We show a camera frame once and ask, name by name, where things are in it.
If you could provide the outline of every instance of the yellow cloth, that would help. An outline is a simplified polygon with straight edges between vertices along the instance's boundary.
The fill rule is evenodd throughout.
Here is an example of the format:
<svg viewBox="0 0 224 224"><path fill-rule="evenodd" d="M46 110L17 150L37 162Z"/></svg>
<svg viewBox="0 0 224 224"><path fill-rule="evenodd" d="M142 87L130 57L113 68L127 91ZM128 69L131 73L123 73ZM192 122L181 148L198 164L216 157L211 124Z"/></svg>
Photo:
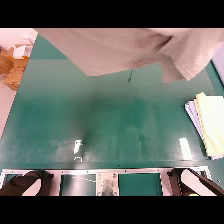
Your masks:
<svg viewBox="0 0 224 224"><path fill-rule="evenodd" d="M201 123L208 156L224 156L224 98L206 96L203 92L194 101Z"/></svg>

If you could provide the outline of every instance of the green table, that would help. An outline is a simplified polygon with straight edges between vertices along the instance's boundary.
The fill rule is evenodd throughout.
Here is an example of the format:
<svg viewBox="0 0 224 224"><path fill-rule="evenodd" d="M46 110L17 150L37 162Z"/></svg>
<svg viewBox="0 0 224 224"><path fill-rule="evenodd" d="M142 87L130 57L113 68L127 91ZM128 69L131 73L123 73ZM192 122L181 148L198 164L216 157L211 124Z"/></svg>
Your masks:
<svg viewBox="0 0 224 224"><path fill-rule="evenodd" d="M211 161L184 104L204 91L224 95L210 63L190 82L162 83L158 64L87 77L38 36L2 139L10 169L146 168L209 165L224 187L224 160ZM179 139L189 142L185 161ZM77 139L83 162L74 161Z"/></svg>

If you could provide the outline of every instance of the table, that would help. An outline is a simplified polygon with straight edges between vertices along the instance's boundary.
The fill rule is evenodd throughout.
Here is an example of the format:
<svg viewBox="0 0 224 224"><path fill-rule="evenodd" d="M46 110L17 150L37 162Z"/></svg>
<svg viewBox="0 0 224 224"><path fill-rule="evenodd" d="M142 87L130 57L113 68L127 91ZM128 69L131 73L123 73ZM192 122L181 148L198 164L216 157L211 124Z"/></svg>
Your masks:
<svg viewBox="0 0 224 224"><path fill-rule="evenodd" d="M106 169L208 165L224 187L184 109L197 93L224 95L210 63L190 82L162 83L158 64L87 77L38 36L0 141L0 167ZM193 160L185 161L180 138ZM77 139L83 162L74 161Z"/></svg>

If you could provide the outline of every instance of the beige cloth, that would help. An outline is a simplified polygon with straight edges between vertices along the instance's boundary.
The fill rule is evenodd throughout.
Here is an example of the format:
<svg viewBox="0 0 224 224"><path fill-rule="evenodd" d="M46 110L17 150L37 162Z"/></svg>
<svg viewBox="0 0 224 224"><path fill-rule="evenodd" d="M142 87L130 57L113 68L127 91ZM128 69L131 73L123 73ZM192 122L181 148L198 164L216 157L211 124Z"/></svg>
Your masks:
<svg viewBox="0 0 224 224"><path fill-rule="evenodd" d="M89 76L160 62L163 81L192 79L224 40L210 28L35 28Z"/></svg>
<svg viewBox="0 0 224 224"><path fill-rule="evenodd" d="M208 156L224 156L224 98L222 96L196 95L194 101Z"/></svg>

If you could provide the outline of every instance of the stack of folded cloth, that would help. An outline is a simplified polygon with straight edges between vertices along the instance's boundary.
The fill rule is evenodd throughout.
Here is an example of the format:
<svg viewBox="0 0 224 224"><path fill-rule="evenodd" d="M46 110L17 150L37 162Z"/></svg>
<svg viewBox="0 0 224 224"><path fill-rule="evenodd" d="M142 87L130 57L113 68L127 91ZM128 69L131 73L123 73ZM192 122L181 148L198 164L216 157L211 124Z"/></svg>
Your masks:
<svg viewBox="0 0 224 224"><path fill-rule="evenodd" d="M207 156L224 157L223 96L206 96L202 92L185 104L185 109L205 144Z"/></svg>

